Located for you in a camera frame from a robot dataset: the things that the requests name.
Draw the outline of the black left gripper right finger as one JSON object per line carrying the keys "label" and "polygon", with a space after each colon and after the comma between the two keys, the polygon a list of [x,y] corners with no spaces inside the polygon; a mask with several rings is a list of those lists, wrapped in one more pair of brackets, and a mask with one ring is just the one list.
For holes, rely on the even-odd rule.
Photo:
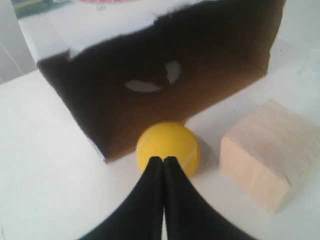
{"label": "black left gripper right finger", "polygon": [[163,161],[165,224],[169,240],[253,240],[216,210],[193,187],[177,158]]}

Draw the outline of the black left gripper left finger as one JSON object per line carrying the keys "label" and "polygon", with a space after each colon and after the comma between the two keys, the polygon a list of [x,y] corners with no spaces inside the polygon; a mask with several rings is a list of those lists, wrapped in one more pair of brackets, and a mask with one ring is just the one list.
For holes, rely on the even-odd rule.
{"label": "black left gripper left finger", "polygon": [[160,240],[163,213],[163,160],[156,156],[121,205],[81,239]]}

